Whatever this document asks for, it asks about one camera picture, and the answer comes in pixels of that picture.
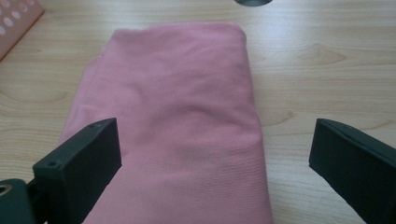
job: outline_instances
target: wood grain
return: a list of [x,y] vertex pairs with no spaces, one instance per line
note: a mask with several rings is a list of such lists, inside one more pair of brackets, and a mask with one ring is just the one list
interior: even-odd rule
[[33,177],[53,150],[85,64],[118,28],[233,21],[247,33],[275,223],[364,223],[308,167],[317,118],[396,147],[396,2],[41,0],[46,13],[0,62],[0,179]]

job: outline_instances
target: pink box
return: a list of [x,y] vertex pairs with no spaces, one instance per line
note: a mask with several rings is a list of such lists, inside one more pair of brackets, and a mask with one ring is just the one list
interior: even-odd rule
[[0,0],[0,60],[43,12],[37,0]]

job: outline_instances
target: light wood tabletop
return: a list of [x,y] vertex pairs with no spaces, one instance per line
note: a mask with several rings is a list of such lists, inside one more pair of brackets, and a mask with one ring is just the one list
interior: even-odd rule
[[308,167],[317,118],[396,147],[396,1],[41,0],[0,62],[0,179],[33,178],[56,146],[87,62],[118,28],[233,21],[247,34],[276,224],[364,223]]

